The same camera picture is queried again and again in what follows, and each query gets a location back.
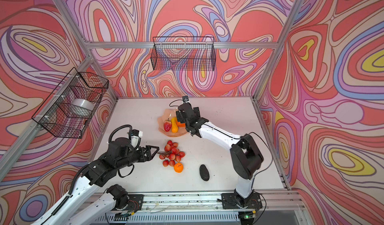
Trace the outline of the large fake orange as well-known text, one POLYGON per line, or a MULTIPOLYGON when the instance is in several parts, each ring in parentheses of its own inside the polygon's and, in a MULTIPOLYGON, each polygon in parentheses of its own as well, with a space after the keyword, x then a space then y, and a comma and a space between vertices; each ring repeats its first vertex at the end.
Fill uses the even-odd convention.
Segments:
POLYGON ((186 124, 185 124, 185 123, 181 123, 181 122, 177 121, 177 126, 178 126, 178 127, 185 127, 185 126, 186 126, 186 124))

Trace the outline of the yellow fake squash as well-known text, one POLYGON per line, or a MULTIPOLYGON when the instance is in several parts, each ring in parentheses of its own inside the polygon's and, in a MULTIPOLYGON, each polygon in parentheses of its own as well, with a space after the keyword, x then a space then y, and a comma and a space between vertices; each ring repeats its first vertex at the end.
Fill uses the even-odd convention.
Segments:
POLYGON ((177 126, 177 118, 176 117, 173 117, 171 119, 171 123, 172 123, 172 129, 171 129, 171 132, 172 133, 178 133, 179 131, 179 127, 177 126))

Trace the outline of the red fake strawberry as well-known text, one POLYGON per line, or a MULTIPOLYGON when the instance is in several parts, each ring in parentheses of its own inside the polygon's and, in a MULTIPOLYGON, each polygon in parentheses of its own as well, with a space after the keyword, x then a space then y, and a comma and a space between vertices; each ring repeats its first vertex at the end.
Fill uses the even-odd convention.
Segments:
POLYGON ((172 123, 171 123, 171 121, 166 120, 166 121, 163 123, 163 127, 164 127, 164 131, 165 131, 165 132, 170 132, 171 129, 172 129, 172 123))

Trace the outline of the small orange tangerine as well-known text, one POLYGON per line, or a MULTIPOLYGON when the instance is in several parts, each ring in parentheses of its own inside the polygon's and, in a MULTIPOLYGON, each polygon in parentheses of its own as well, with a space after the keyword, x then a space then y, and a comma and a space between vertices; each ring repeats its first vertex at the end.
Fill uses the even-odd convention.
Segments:
POLYGON ((174 171, 176 173, 181 173, 183 171, 183 169, 184 169, 184 165, 182 163, 176 163, 174 165, 174 171))

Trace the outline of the dark fake avocado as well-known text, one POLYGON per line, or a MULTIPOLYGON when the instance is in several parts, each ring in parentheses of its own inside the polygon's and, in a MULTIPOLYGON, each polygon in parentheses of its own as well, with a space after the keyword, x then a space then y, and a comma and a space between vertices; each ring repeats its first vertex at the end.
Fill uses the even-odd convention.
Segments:
POLYGON ((206 165, 204 165, 204 164, 200 165, 199 173, 200 173, 200 177, 203 181, 205 181, 205 182, 209 181, 210 174, 209 174, 209 171, 208 171, 206 165))

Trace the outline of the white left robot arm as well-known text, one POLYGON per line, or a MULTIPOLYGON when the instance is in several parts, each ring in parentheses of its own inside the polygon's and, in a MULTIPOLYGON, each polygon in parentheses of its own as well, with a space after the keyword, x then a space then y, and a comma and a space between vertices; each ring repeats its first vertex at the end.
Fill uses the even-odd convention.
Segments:
POLYGON ((69 190, 34 223, 36 225, 90 225, 96 218, 113 209, 127 209, 131 198, 120 185, 113 185, 103 195, 79 211, 81 205, 115 176, 123 178, 120 170, 135 168, 136 163, 151 161, 160 148, 140 145, 143 133, 131 125, 112 131, 108 149, 98 159, 83 166, 73 178, 69 190))

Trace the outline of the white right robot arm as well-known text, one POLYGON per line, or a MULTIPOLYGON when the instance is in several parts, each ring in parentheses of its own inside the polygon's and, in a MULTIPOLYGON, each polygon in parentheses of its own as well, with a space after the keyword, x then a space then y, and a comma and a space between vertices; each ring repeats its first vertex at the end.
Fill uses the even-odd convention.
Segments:
POLYGON ((241 136, 217 127, 201 117, 199 108, 193 108, 188 100, 177 107, 176 117, 192 136, 207 139, 229 151, 238 181, 232 193, 222 194, 223 208, 245 209, 257 201, 260 194, 253 189, 254 181, 256 175, 266 169, 261 169, 265 159, 251 133, 241 136))

